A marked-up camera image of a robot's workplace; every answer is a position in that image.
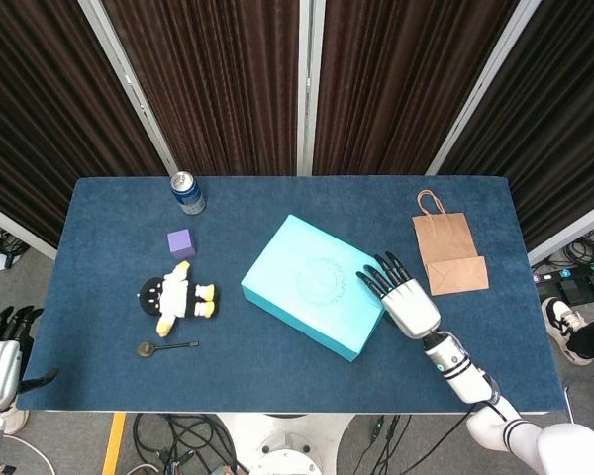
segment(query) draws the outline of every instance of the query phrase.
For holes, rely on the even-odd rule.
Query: circular logo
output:
[[[325,257],[313,259],[297,272],[297,290],[311,305],[334,304],[346,290],[341,267]]]

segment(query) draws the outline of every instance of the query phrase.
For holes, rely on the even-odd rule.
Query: purple cube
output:
[[[178,260],[196,255],[196,246],[189,230],[180,230],[167,234],[169,251]]]

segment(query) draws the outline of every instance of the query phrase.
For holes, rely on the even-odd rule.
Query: yellow floor tape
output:
[[[115,475],[125,422],[126,413],[115,413],[114,418],[112,418],[110,437],[108,437],[108,449],[106,450],[106,460],[103,462],[102,475]]]

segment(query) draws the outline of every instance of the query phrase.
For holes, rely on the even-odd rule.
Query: spoon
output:
[[[187,343],[178,343],[178,344],[164,344],[162,346],[156,346],[151,341],[143,341],[139,343],[137,346],[137,354],[142,358],[149,358],[153,354],[155,354],[160,349],[172,349],[172,348],[193,348],[194,346],[198,346],[200,344],[198,341],[189,341]]]

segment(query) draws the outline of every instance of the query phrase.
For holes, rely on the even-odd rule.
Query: paper bag handle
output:
[[[431,213],[429,211],[427,211],[424,207],[423,204],[421,203],[423,196],[429,195],[432,198],[434,198],[434,202],[436,203],[436,207],[438,208],[438,210],[445,215],[446,211],[445,211],[445,207],[443,206],[443,204],[441,203],[440,199],[434,194],[434,192],[432,190],[423,190],[418,194],[418,206],[420,207],[420,209],[422,210],[423,213],[425,213],[426,215],[431,215]]]

